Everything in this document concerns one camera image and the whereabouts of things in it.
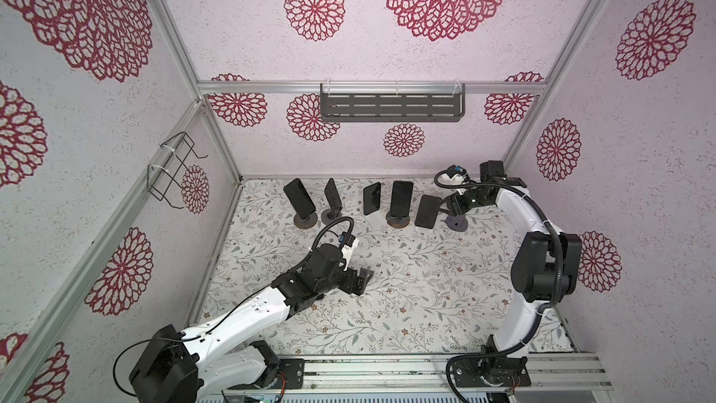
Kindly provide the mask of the black phone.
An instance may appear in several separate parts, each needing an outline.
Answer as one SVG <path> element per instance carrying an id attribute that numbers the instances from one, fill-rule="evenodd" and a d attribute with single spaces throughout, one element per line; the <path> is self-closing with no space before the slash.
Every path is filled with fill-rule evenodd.
<path id="1" fill-rule="evenodd" d="M 411 181 L 397 180 L 393 182 L 389 216 L 391 218 L 408 218 L 412 203 L 414 184 Z"/>
<path id="2" fill-rule="evenodd" d="M 415 218 L 415 226 L 423 229 L 434 229 L 442 199 L 437 196 L 423 195 Z"/>
<path id="3" fill-rule="evenodd" d="M 380 210 L 382 184 L 370 184 L 363 189 L 363 213 L 369 216 Z"/>
<path id="4" fill-rule="evenodd" d="M 343 205 L 341 197 L 339 196 L 339 191 L 337 190 L 335 179 L 328 179 L 326 186 L 324 187 L 324 195 L 326 196 L 326 201 L 328 202 L 330 211 L 334 215 L 339 214 Z"/>
<path id="5" fill-rule="evenodd" d="M 295 178 L 285 185 L 283 191 L 301 219 L 309 218 L 315 213 L 316 207 L 313 199 L 299 178 Z"/>

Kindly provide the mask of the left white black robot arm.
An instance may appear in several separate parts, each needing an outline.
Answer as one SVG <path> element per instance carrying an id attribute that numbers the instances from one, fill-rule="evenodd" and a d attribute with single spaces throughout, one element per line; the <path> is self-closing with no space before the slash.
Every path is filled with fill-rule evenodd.
<path id="1" fill-rule="evenodd" d="M 196 402 L 235 385 L 267 388 L 279 376 L 280 360 L 263 329 L 279 325 L 338 289 L 360 296 L 373 276 L 349 262 L 358 240 L 322 244 L 235 309 L 193 327 L 167 325 L 150 339 L 129 375 L 130 395 L 141 402 Z"/>

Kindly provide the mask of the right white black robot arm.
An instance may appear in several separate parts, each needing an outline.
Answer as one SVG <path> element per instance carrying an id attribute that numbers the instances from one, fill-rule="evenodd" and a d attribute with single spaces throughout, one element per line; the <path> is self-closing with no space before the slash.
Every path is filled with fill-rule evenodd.
<path id="1" fill-rule="evenodd" d="M 452 387 L 477 381 L 514 388 L 530 383 L 528 347 L 544 314 L 575 291 L 583 243 L 578 235 L 555 225 L 526 183 L 506 175 L 502 162 L 488 160 L 479 169 L 479 181 L 458 165 L 434 177 L 440 188 L 453 191 L 445 199 L 449 224 L 462 224 L 469 211 L 495 205 L 523 239 L 510 268 L 514 293 L 503 323 L 478 353 L 447 362 L 447 380 Z"/>

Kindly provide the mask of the wooden round phone stand left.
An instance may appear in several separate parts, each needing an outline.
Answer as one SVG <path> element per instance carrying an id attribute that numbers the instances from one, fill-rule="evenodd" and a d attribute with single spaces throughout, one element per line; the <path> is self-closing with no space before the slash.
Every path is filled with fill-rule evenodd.
<path id="1" fill-rule="evenodd" d="M 308 214 L 305 218 L 296 213 L 293 218 L 294 224 L 299 229 L 311 229 L 318 222 L 318 216 L 315 212 Z"/>

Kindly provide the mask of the purple round phone stand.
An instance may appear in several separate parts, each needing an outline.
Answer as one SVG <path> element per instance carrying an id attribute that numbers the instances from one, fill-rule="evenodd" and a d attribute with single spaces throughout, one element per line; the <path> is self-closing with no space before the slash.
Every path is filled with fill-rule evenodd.
<path id="1" fill-rule="evenodd" d="M 330 225 L 335 220 L 342 217 L 341 210 L 336 209 L 326 209 L 321 214 L 321 221 L 324 225 Z"/>

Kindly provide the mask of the dark purple folding stand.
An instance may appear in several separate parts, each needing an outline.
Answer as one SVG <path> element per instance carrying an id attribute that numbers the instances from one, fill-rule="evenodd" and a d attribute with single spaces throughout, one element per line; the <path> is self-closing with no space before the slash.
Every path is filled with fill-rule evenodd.
<path id="1" fill-rule="evenodd" d="M 469 227 L 466 214 L 464 213 L 449 213 L 444 222 L 451 231 L 465 232 Z"/>

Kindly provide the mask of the white phone stand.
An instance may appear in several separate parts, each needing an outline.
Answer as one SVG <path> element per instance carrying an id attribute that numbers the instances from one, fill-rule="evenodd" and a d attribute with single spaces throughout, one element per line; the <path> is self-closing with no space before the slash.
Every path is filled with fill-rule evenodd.
<path id="1" fill-rule="evenodd" d="M 381 231 L 382 229 L 389 226 L 388 218 L 389 216 L 386 212 L 378 210 L 367 215 L 365 217 L 365 220 L 372 229 L 374 229 L 375 231 Z"/>

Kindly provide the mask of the wooden round stand grey plate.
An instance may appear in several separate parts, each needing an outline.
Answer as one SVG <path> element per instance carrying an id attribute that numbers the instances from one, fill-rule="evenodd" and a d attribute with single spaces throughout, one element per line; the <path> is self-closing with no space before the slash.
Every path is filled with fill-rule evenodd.
<path id="1" fill-rule="evenodd" d="M 392 216 L 388 214 L 386 216 L 387 224 L 394 229 L 404 229 L 410 224 L 409 216 Z"/>

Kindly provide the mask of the grey metal wall shelf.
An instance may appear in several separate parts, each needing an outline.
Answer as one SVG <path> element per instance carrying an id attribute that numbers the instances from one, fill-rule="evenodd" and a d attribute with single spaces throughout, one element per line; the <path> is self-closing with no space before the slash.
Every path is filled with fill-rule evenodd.
<path id="1" fill-rule="evenodd" d="M 451 123 L 465 114 L 464 84 L 428 93 L 335 93 L 321 84 L 319 110 L 331 123 Z"/>

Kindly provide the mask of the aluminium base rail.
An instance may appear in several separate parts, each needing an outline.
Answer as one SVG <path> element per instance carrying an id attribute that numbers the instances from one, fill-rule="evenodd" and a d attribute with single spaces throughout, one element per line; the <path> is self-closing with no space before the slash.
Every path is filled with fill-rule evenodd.
<path id="1" fill-rule="evenodd" d="M 313 354 L 289 356 L 291 377 L 289 397 L 301 394 L 360 393 L 449 393 L 446 375 L 452 354 Z M 476 393 L 515 391 L 520 397 L 534 392 L 613 390 L 602 362 L 589 353 L 531 353 L 518 378 L 487 384 L 478 373 L 454 366 L 452 380 L 459 391 L 470 397 Z"/>

